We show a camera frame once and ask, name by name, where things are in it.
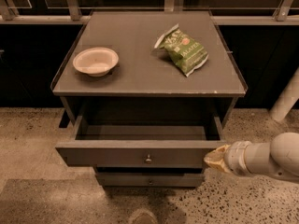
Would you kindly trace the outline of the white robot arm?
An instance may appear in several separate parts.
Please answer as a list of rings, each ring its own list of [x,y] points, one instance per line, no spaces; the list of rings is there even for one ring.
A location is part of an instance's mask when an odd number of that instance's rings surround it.
[[[268,143],[237,141],[223,145],[207,153],[204,162],[231,175],[265,175],[298,183],[299,133],[282,133]]]

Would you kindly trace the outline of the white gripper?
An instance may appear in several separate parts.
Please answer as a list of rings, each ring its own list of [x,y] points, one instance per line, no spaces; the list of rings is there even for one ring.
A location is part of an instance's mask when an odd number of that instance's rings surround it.
[[[251,175],[246,162],[245,153],[250,141],[237,141],[232,145],[223,145],[208,152],[204,162],[210,168],[227,174]]]

